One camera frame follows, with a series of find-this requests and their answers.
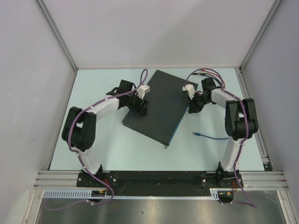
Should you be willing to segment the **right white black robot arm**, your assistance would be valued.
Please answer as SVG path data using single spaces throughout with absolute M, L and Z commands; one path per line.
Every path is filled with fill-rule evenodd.
M 199 113 L 209 103 L 225 109 L 225 131 L 228 136 L 223 158 L 218 164 L 213 181 L 220 187 L 239 182 L 239 164 L 242 150 L 258 131 L 255 102 L 241 99 L 223 86 L 216 86 L 212 78 L 201 81 L 203 91 L 196 91 L 192 84 L 185 84 L 182 91 L 188 95 L 189 113 Z

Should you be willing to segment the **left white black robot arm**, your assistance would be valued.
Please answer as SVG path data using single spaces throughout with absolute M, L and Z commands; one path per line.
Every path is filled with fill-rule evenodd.
M 148 100 L 146 94 L 150 87 L 146 84 L 135 86 L 134 83 L 121 80 L 118 87 L 107 92 L 104 99 L 92 106 L 81 109 L 71 107 L 62 131 L 62 139 L 75 152 L 87 175 L 87 181 L 92 186 L 99 186 L 103 182 L 103 174 L 98 172 L 102 165 L 96 159 L 96 150 L 93 144 L 96 140 L 96 124 L 111 112 L 123 107 L 138 116 L 147 115 Z

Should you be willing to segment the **black network switch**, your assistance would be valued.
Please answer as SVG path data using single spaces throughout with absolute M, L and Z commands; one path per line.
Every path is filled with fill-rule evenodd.
M 184 79 L 156 70 L 148 82 L 147 115 L 128 112 L 122 124 L 168 147 L 189 105 L 184 85 Z

